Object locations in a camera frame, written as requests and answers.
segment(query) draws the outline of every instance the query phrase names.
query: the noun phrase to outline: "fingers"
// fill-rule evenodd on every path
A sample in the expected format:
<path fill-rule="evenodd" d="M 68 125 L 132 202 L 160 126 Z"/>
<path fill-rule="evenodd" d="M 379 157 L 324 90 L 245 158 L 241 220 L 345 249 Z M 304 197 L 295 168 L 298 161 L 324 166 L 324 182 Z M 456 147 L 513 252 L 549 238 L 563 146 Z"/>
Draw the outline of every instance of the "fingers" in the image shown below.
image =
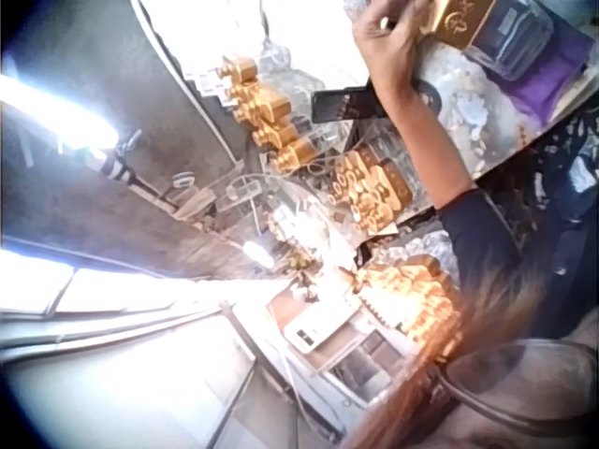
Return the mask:
<path fill-rule="evenodd" d="M 431 0 L 409 0 L 391 33 L 392 38 L 400 42 L 414 41 L 420 25 L 427 16 L 426 12 L 430 4 Z"/>
<path fill-rule="evenodd" d="M 359 29 L 380 29 L 381 20 L 388 17 L 402 0 L 373 0 L 360 15 L 356 26 Z"/>

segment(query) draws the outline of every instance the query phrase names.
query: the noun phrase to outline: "window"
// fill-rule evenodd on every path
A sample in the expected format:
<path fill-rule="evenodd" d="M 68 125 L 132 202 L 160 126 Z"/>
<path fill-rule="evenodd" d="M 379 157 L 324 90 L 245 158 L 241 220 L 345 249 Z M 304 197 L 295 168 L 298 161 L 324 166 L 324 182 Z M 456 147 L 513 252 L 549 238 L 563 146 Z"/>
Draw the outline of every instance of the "window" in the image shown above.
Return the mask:
<path fill-rule="evenodd" d="M 73 276 L 73 267 L 0 250 L 0 311 L 43 313 Z"/>
<path fill-rule="evenodd" d="M 201 299 L 197 293 L 192 281 L 80 269 L 56 311 L 151 311 L 193 303 Z"/>

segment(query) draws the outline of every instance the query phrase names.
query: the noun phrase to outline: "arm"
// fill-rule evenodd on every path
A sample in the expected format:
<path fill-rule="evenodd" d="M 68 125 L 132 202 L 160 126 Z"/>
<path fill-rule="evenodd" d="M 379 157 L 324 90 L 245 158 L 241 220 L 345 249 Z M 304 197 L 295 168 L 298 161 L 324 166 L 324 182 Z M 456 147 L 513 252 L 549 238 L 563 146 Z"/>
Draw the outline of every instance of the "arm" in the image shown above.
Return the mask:
<path fill-rule="evenodd" d="M 476 188 L 455 144 L 416 92 L 390 98 L 385 110 L 436 209 Z"/>
<path fill-rule="evenodd" d="M 455 144 L 412 88 L 418 17 L 429 2 L 411 0 L 402 9 L 404 0 L 373 0 L 354 25 L 354 37 L 374 89 L 451 238 L 462 287 L 476 289 L 485 271 L 511 275 L 519 266 L 519 251 L 501 215 L 476 189 Z M 395 28 L 381 29 L 381 20 L 397 11 Z"/>
<path fill-rule="evenodd" d="M 354 39 L 389 119 L 402 135 L 416 172 L 436 209 L 475 188 L 458 149 L 412 88 L 421 18 L 431 0 L 373 0 L 354 24 Z M 399 19 L 381 29 L 385 17 Z"/>

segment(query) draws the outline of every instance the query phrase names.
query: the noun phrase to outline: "hand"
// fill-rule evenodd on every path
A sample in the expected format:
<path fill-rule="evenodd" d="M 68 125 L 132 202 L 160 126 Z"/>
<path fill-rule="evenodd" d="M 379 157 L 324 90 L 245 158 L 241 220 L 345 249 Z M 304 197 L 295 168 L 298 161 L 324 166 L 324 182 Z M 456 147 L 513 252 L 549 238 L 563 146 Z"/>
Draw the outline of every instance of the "hand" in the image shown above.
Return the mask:
<path fill-rule="evenodd" d="M 385 109 L 417 97 L 412 88 L 416 39 L 430 2 L 373 0 L 354 23 L 354 40 Z M 389 30 L 381 28 L 384 18 L 399 19 Z"/>

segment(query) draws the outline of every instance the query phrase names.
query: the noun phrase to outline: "white wall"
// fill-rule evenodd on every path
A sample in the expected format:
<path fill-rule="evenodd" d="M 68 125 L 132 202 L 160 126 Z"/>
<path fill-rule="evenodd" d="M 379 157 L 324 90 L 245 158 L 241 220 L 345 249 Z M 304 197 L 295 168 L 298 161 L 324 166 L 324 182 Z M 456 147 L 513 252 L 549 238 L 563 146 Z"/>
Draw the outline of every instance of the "white wall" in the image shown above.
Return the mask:
<path fill-rule="evenodd" d="M 252 363 L 237 341 L 217 315 L 144 340 L 3 371 L 33 424 L 56 447 L 198 448 Z"/>

